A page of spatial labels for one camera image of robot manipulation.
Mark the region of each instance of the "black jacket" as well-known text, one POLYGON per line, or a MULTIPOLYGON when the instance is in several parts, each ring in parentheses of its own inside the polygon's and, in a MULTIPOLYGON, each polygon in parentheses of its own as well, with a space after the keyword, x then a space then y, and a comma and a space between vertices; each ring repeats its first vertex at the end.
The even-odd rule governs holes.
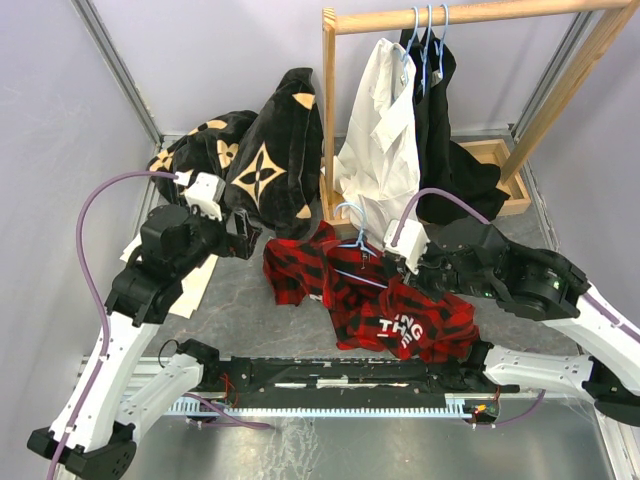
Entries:
MULTIPOLYGON (((403 30, 400 44, 407 48, 412 30, 403 30)), ((433 71, 439 68, 437 46, 440 40, 434 35, 420 42, 414 40, 409 54, 416 65, 414 84, 414 113, 416 117, 416 142, 420 160, 420 188, 437 187, 456 195, 489 220, 497 215, 509 195, 496 188, 500 180, 500 167, 478 162, 473 155, 451 141, 447 87, 456 70, 451 51, 444 47, 444 78, 434 85, 433 71), (422 66, 420 56, 427 45, 426 94, 422 92, 422 66)), ((416 209, 418 218, 430 223, 446 225, 467 216, 467 213, 449 200, 436 195, 420 199, 416 209)))

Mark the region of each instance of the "black blanket with pattern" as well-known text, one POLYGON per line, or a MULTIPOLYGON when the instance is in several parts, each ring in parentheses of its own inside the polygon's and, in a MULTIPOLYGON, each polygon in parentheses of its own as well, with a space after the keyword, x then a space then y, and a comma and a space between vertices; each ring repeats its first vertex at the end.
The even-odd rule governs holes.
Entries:
MULTIPOLYGON (((216 117, 155 156, 149 170, 213 173, 226 181, 223 208, 245 210, 279 238, 300 238, 311 228, 318 194, 322 125, 310 68, 289 70, 260 114, 216 117)), ((155 179, 169 202, 184 204, 182 187, 155 179)))

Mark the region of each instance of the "red and black flannel shirt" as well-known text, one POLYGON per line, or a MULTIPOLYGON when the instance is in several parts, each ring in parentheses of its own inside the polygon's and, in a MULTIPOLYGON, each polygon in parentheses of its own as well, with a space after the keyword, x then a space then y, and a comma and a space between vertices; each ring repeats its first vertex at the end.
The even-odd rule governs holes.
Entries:
POLYGON ((309 295, 329 310, 338 348, 389 350, 404 360, 419 355, 425 362, 464 358, 478 339, 472 305, 453 295, 434 303, 404 285, 400 275, 389 279, 378 257, 358 248, 341 248, 333 228, 321 222, 306 242, 269 240, 264 274, 276 304, 299 305, 309 295), (341 275, 336 270, 372 280, 381 289, 341 275))

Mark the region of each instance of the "sleeve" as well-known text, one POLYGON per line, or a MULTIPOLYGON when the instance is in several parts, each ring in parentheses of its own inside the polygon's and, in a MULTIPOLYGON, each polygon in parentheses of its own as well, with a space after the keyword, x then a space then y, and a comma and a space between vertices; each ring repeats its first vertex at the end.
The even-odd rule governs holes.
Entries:
POLYGON ((450 294, 437 305, 442 319, 438 339, 432 348, 421 352, 420 358, 434 363, 465 358, 479 338, 478 326, 473 322, 473 305, 450 294))
POLYGON ((282 255, 278 240, 267 242, 263 258, 262 271, 273 289, 276 305, 300 305, 307 292, 295 278, 296 265, 287 262, 282 255))

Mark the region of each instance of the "lavender wall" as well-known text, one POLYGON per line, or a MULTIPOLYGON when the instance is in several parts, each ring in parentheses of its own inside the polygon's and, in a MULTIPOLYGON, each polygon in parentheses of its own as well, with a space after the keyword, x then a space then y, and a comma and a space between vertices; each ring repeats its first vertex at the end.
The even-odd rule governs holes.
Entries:
POLYGON ((640 325, 640 15, 533 155, 562 251, 640 325))
MULTIPOLYGON (((9 2, 0 15, 0 477, 44 478, 26 449, 71 394, 98 317, 78 267, 75 221, 103 180, 144 167, 153 145, 68 0, 9 2)), ((90 211, 86 250, 105 295, 144 185, 90 211)))
MULTIPOLYGON (((338 14, 411 8, 398 0, 94 0, 161 131, 184 133, 215 115, 259 110, 284 72, 322 72, 322 7, 338 14)), ((472 3, 454 1, 450 5, 472 3)), ((571 16, 454 25, 454 130, 515 122, 571 16)), ((391 40, 399 32, 387 32, 391 40)), ((358 82, 381 33, 337 40, 337 132, 346 132, 358 82)))

